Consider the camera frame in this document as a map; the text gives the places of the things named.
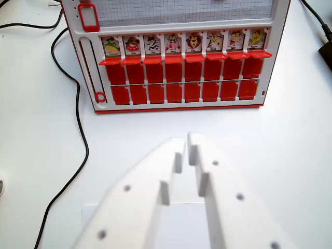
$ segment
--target black cable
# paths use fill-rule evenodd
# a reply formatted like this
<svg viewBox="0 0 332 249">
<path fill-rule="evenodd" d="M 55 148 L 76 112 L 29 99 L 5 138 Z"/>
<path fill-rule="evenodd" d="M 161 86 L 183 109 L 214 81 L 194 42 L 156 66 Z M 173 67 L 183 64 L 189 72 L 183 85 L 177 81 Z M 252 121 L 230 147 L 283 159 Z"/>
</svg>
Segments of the black cable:
<svg viewBox="0 0 332 249">
<path fill-rule="evenodd" d="M 34 27 L 36 29 L 53 29 L 56 26 L 58 26 L 58 24 L 61 20 L 61 16 L 62 16 L 62 9 L 60 10 L 57 22 L 55 24 L 51 25 L 51 26 L 39 26 L 39 25 L 26 24 L 26 23 L 8 23 L 8 24 L 0 25 L 0 29 L 3 29 L 5 27 L 12 27 L 12 26 Z"/>
<path fill-rule="evenodd" d="M 73 80 L 75 83 L 76 83 L 76 86 L 77 86 L 77 92 L 76 92 L 76 103 L 75 103 L 75 108 L 76 108 L 76 119 L 77 119 L 77 123 L 78 123 L 78 127 L 79 127 L 79 131 L 81 133 L 81 136 L 82 136 L 82 139 L 83 139 L 83 142 L 84 142 L 84 145 L 85 145 L 85 149 L 86 149 L 86 154 L 85 154 L 85 157 L 84 157 L 84 160 L 81 164 L 81 166 L 78 168 L 78 170 L 75 172 L 75 174 L 72 176 L 72 178 L 66 183 L 66 185 L 64 185 L 64 187 L 60 190 L 60 192 L 51 200 L 51 202 L 48 204 L 47 208 L 46 208 L 46 211 L 45 211 L 45 214 L 44 214 L 44 218 L 43 218 L 43 221 L 41 223 L 41 227 L 40 227 L 40 231 L 39 231 L 39 234 L 38 234 L 38 238 L 37 238 L 37 241 L 36 241 L 36 245 L 35 245 L 35 249 L 38 249 L 38 246 L 39 246 L 39 243 L 40 243 L 40 239 L 42 238 L 42 235 L 43 235 L 43 230 L 44 230 L 44 226 L 45 226 L 45 223 L 46 223 L 46 219 L 47 219 L 47 215 L 48 215 L 48 212 L 52 206 L 52 204 L 57 200 L 57 198 L 66 190 L 66 188 L 72 183 L 72 181 L 75 179 L 75 177 L 79 174 L 79 172 L 83 169 L 85 163 L 87 162 L 88 160 L 88 157 L 89 157 L 89 146 L 88 146 L 88 142 L 85 138 L 85 135 L 84 135 L 84 131 L 83 131 L 83 128 L 82 128 L 82 124 L 81 124 L 81 121 L 80 121 L 80 118 L 79 118 L 79 109 L 78 109 L 78 101 L 79 101 L 79 92 L 80 92 L 80 85 L 78 83 L 78 81 L 73 78 L 72 76 L 70 76 L 58 63 L 55 55 L 54 55 L 54 47 L 57 43 L 57 41 L 59 40 L 59 38 L 68 30 L 68 28 L 65 28 L 57 37 L 56 39 L 54 40 L 54 42 L 52 43 L 52 46 L 51 46 L 51 54 L 52 54 L 52 57 L 53 57 L 53 60 L 54 62 L 56 63 L 56 65 L 58 66 L 58 68 L 71 80 Z"/>
<path fill-rule="evenodd" d="M 329 42 L 332 41 L 332 32 L 330 28 L 327 26 L 327 24 L 322 20 L 322 18 L 317 14 L 317 12 L 307 3 L 306 0 L 301 0 L 301 1 L 308 8 L 308 10 L 310 10 L 310 12 L 313 13 L 313 15 L 319 20 L 328 41 Z"/>
</svg>

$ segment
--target red slot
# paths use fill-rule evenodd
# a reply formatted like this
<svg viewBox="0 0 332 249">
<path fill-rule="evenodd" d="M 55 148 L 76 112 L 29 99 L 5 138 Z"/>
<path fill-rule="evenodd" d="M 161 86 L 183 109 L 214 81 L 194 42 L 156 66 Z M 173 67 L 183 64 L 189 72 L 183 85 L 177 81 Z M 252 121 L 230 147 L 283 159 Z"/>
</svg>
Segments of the red slot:
<svg viewBox="0 0 332 249">
<path fill-rule="evenodd" d="M 263 66 L 263 61 L 264 59 L 255 59 L 253 57 L 245 59 L 242 73 L 243 78 L 258 78 Z"/>
<path fill-rule="evenodd" d="M 257 82 L 255 80 L 242 80 L 239 90 L 239 100 L 253 100 L 257 91 Z"/>
<path fill-rule="evenodd" d="M 220 60 L 209 60 L 207 58 L 204 64 L 204 80 L 220 80 L 222 64 Z"/>
<path fill-rule="evenodd" d="M 81 17 L 81 22 L 82 22 L 82 26 L 85 32 L 98 32 L 100 30 L 100 26 L 99 26 L 99 21 L 98 21 L 98 15 L 97 15 L 97 10 L 95 8 L 94 4 L 91 3 L 86 3 L 86 4 L 79 4 L 77 6 L 78 8 L 78 12 L 79 12 L 79 16 Z M 84 22 L 84 17 L 82 14 L 82 8 L 92 8 L 93 9 L 93 13 L 94 13 L 94 17 L 95 17 L 95 22 L 96 25 L 95 26 L 87 26 Z"/>
<path fill-rule="evenodd" d="M 182 63 L 165 64 L 167 82 L 181 82 Z"/>
<path fill-rule="evenodd" d="M 201 87 L 198 83 L 185 83 L 186 102 L 199 102 Z"/>
<path fill-rule="evenodd" d="M 168 103 L 180 103 L 182 101 L 182 87 L 180 84 L 166 85 Z"/>
<path fill-rule="evenodd" d="M 151 104 L 162 104 L 165 102 L 164 88 L 161 84 L 148 85 L 148 90 Z"/>
<path fill-rule="evenodd" d="M 146 104 L 147 96 L 143 85 L 130 86 L 131 100 L 134 105 Z"/>
<path fill-rule="evenodd" d="M 221 93 L 221 100 L 222 101 L 229 101 L 235 100 L 238 92 L 238 84 L 236 81 L 223 81 L 222 82 L 222 93 Z"/>
<path fill-rule="evenodd" d="M 144 84 L 144 69 L 141 63 L 126 65 L 126 67 L 130 84 Z"/>
<path fill-rule="evenodd" d="M 125 86 L 111 87 L 116 105 L 129 105 L 129 92 Z"/>
<path fill-rule="evenodd" d="M 106 71 L 111 85 L 126 84 L 126 73 L 121 64 L 108 65 Z"/>
<path fill-rule="evenodd" d="M 149 83 L 162 83 L 163 73 L 162 64 L 148 64 L 145 65 L 146 77 Z"/>
<path fill-rule="evenodd" d="M 203 101 L 217 101 L 219 95 L 219 86 L 217 82 L 203 83 Z"/>
<path fill-rule="evenodd" d="M 242 61 L 227 58 L 224 65 L 224 79 L 238 79 L 240 77 Z"/>
<path fill-rule="evenodd" d="M 200 81 L 202 74 L 202 62 L 185 61 L 186 81 Z"/>
</svg>

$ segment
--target red plastic flap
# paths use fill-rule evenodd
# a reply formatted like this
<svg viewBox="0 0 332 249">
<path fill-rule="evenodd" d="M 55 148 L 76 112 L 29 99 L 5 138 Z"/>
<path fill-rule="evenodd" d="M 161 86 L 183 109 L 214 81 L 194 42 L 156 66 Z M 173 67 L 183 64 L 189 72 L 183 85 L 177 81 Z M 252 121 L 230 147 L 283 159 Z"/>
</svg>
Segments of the red plastic flap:
<svg viewBox="0 0 332 249">
<path fill-rule="evenodd" d="M 243 51 L 231 51 L 227 52 L 228 58 L 231 58 L 233 60 L 239 60 L 239 59 L 247 59 L 250 56 L 247 53 L 244 53 Z"/>
<path fill-rule="evenodd" d="M 248 51 L 248 54 L 255 59 L 260 59 L 260 58 L 270 58 L 272 56 L 271 53 L 265 52 L 264 49 L 262 50 L 252 50 Z"/>
<path fill-rule="evenodd" d="M 94 11 L 96 26 L 86 26 L 84 24 L 82 8 L 90 8 L 90 7 L 92 7 L 93 11 Z M 94 4 L 79 4 L 77 6 L 77 8 L 78 8 L 79 16 L 81 17 L 81 22 L 82 22 L 84 31 L 85 32 L 98 32 L 100 30 L 100 26 L 99 26 L 98 15 L 97 15 L 97 10 L 95 9 L 95 5 Z"/>
<path fill-rule="evenodd" d="M 99 63 L 100 66 L 110 66 L 110 65 L 116 65 L 121 62 L 121 57 L 115 57 L 115 58 L 106 58 L 104 61 Z"/>
<path fill-rule="evenodd" d="M 211 61 L 219 61 L 227 59 L 228 56 L 223 53 L 216 52 L 216 53 L 206 53 L 206 58 L 208 58 Z"/>
<path fill-rule="evenodd" d="M 165 64 L 175 64 L 175 63 L 182 63 L 183 58 L 181 54 L 174 54 L 165 56 Z"/>
<path fill-rule="evenodd" d="M 186 62 L 188 63 L 202 62 L 202 61 L 205 61 L 205 58 L 201 53 L 186 54 Z"/>
<path fill-rule="evenodd" d="M 151 64 L 159 64 L 161 63 L 161 56 L 146 56 L 143 64 L 151 65 Z"/>
<path fill-rule="evenodd" d="M 123 65 L 136 65 L 140 64 L 142 61 L 142 58 L 140 56 L 132 56 L 132 57 L 126 57 L 123 61 Z"/>
</svg>

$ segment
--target white table surface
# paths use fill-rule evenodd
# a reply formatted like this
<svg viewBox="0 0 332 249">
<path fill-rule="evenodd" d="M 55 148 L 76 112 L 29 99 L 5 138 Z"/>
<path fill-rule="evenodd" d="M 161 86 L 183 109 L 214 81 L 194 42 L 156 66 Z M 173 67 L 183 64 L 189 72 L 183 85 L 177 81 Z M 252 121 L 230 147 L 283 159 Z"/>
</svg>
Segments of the white table surface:
<svg viewBox="0 0 332 249">
<path fill-rule="evenodd" d="M 330 0 L 309 1 L 332 27 Z M 0 24 L 55 23 L 60 7 L 12 0 Z M 0 30 L 0 248 L 33 248 L 45 208 L 81 164 L 85 150 L 75 118 L 76 86 L 54 64 L 53 31 Z M 82 85 L 80 114 L 88 162 L 53 205 L 40 248 L 69 248 L 81 209 L 135 162 L 170 137 L 205 134 L 228 156 L 248 187 L 299 248 L 332 244 L 332 72 L 318 53 L 318 22 L 293 0 L 264 107 L 96 115 L 74 53 L 63 36 L 56 56 Z M 187 159 L 173 202 L 201 202 Z"/>
</svg>

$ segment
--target cartoon character picture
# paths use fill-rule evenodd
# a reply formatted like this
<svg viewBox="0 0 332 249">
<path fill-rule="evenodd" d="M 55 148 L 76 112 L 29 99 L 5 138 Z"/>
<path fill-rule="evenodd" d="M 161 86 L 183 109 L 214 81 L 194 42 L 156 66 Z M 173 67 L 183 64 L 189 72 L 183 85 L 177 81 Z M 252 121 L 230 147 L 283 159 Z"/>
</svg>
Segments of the cartoon character picture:
<svg viewBox="0 0 332 249">
<path fill-rule="evenodd" d="M 202 38 L 197 33 L 187 34 L 186 39 L 187 52 L 200 52 L 202 51 Z"/>
<path fill-rule="evenodd" d="M 165 35 L 165 53 L 181 53 L 181 38 L 177 35 Z"/>
<path fill-rule="evenodd" d="M 102 37 L 102 42 L 107 57 L 121 56 L 119 42 L 114 37 Z"/>
<path fill-rule="evenodd" d="M 240 30 L 229 31 L 229 43 L 227 50 L 242 49 L 244 42 L 244 34 Z"/>
<path fill-rule="evenodd" d="M 206 51 L 221 51 L 223 47 L 223 36 L 220 31 L 212 31 L 207 33 L 206 38 L 207 48 Z"/>
<path fill-rule="evenodd" d="M 264 46 L 266 33 L 264 30 L 251 30 L 248 48 L 262 48 Z"/>
<path fill-rule="evenodd" d="M 140 40 L 136 39 L 135 36 L 124 36 L 123 42 L 124 48 L 126 50 L 126 55 L 141 54 Z"/>
<path fill-rule="evenodd" d="M 144 35 L 145 53 L 150 54 L 161 54 L 160 40 L 156 35 Z"/>
</svg>

